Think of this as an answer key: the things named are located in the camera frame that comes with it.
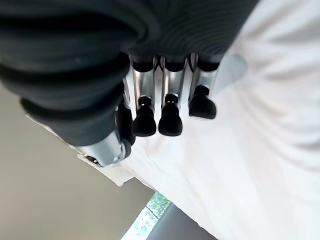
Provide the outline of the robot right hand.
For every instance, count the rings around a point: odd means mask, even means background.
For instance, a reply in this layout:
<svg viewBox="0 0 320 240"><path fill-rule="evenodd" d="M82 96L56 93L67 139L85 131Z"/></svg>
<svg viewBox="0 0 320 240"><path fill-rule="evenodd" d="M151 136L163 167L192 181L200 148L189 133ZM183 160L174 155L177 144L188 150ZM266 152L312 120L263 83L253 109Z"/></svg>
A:
<svg viewBox="0 0 320 240"><path fill-rule="evenodd" d="M213 119L214 74L255 0L3 0L0 80L35 121L90 162L127 158L136 137Z"/></svg>

